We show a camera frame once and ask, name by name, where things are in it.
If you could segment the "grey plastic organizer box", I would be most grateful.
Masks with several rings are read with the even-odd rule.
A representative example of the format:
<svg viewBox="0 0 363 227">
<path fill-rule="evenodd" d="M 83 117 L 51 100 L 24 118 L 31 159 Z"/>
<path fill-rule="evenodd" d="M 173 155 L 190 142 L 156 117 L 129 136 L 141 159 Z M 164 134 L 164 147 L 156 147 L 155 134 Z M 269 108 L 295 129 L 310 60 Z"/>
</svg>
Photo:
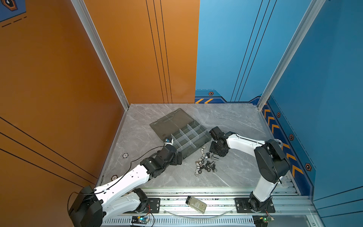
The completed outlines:
<svg viewBox="0 0 363 227">
<path fill-rule="evenodd" d="M 211 141 L 208 130 L 181 108 L 163 116 L 149 125 L 165 142 L 172 140 L 177 152 L 185 159 Z"/>
</svg>

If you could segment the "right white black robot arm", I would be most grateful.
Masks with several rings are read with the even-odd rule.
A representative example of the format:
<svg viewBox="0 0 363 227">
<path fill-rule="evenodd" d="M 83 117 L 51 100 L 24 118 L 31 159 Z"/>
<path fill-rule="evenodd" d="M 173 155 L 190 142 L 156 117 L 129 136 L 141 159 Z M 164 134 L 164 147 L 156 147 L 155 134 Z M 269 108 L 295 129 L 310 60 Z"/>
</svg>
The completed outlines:
<svg viewBox="0 0 363 227">
<path fill-rule="evenodd" d="M 254 158 L 259 180 L 248 198 L 236 199 L 238 212 L 274 213 L 272 193 L 290 171 L 291 163 L 282 151 L 282 142 L 276 139 L 259 141 L 236 132 L 222 132 L 219 127 L 209 131 L 212 137 L 210 152 L 225 157 L 230 150 L 240 151 Z"/>
</svg>

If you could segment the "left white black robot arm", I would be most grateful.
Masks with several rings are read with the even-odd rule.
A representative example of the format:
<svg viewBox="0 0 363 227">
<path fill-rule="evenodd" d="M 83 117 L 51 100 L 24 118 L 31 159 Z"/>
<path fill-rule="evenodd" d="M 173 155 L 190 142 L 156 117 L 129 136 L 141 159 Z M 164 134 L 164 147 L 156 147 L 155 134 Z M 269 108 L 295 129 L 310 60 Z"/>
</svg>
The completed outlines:
<svg viewBox="0 0 363 227">
<path fill-rule="evenodd" d="M 170 165 L 181 165 L 182 161 L 182 152 L 167 144 L 116 180 L 96 188 L 84 187 L 73 204 L 67 206 L 73 226 L 100 227 L 118 215 L 146 211 L 148 197 L 139 186 L 161 175 Z"/>
</svg>

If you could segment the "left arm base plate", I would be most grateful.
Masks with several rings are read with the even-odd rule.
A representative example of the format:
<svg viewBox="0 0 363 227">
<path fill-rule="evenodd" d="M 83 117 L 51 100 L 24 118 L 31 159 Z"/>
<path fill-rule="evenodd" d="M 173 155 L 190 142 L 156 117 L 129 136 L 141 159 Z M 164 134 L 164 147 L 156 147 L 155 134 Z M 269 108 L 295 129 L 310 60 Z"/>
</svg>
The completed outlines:
<svg viewBox="0 0 363 227">
<path fill-rule="evenodd" d="M 133 211 L 133 213 L 159 213 L 160 211 L 160 198 L 148 198 L 146 201 L 142 201 L 140 205 Z"/>
</svg>

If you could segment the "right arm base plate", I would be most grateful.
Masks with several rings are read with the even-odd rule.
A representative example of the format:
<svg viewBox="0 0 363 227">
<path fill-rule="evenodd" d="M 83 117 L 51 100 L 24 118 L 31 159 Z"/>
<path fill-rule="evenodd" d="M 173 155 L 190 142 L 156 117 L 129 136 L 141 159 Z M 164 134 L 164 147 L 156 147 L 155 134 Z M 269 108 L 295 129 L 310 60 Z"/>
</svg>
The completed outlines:
<svg viewBox="0 0 363 227">
<path fill-rule="evenodd" d="M 260 202 L 254 198 L 235 198 L 235 207 L 238 213 L 275 213 L 272 196 L 266 201 Z"/>
</svg>

